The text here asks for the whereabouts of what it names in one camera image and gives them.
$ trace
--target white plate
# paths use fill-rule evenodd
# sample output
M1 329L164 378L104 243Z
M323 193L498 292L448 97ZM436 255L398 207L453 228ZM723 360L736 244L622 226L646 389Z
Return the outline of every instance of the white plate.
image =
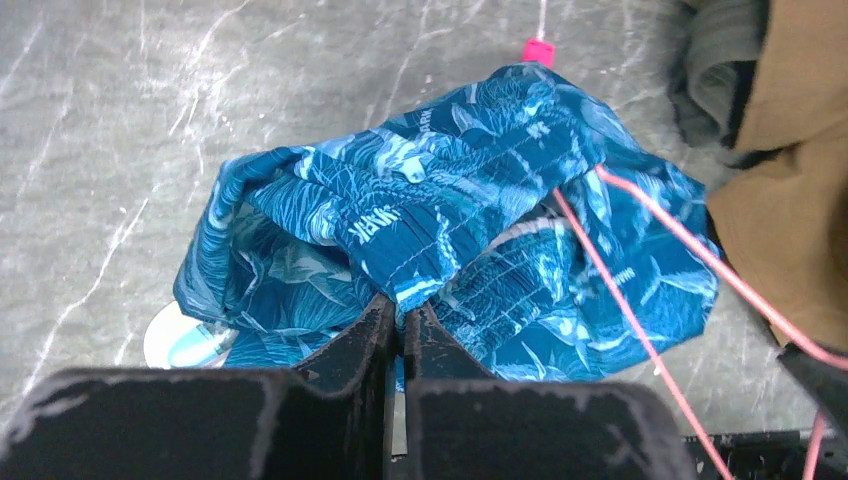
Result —
M144 333L144 360L147 366L166 370L172 368L168 362L171 348L177 340L201 323L199 320L183 315L176 301L160 310L147 326L147 332ZM230 352L227 351L203 368L221 368L229 354Z

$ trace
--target leaf print fabric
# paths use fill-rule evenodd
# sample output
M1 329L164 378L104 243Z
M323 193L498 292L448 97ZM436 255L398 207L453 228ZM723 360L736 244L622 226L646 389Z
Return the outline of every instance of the leaf print fabric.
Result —
M601 163L709 243L701 185L643 151L609 107L523 63L374 129L226 162L174 294L186 315L239 330L229 366L291 366L382 292L400 312L430 300L503 378L599 379L647 357L554 188L658 350L703 331L717 290L595 175Z

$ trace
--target crumpled cloth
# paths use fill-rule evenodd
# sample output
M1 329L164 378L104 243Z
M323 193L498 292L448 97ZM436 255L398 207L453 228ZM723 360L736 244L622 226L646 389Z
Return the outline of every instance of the crumpled cloth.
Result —
M602 163L715 249L700 184L642 150L609 107L524 63L377 128L224 163L174 294L184 314L240 331L229 366L293 365L382 292L401 313L431 300L503 378L602 378L647 355L547 198L554 188L657 350L700 334L717 290L600 181Z

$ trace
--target pink tag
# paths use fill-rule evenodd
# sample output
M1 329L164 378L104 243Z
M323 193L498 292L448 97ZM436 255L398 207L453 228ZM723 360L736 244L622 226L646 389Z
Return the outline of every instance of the pink tag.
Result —
M531 38L524 46L524 56L521 57L521 61L539 62L551 68L554 65L554 46Z

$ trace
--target tan fabric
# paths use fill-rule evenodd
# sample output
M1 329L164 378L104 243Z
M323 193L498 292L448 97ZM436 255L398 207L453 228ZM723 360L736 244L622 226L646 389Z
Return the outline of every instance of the tan fabric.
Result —
M736 148L782 150L708 199L739 275L807 335L843 351L848 351L846 6L833 0L771 1Z

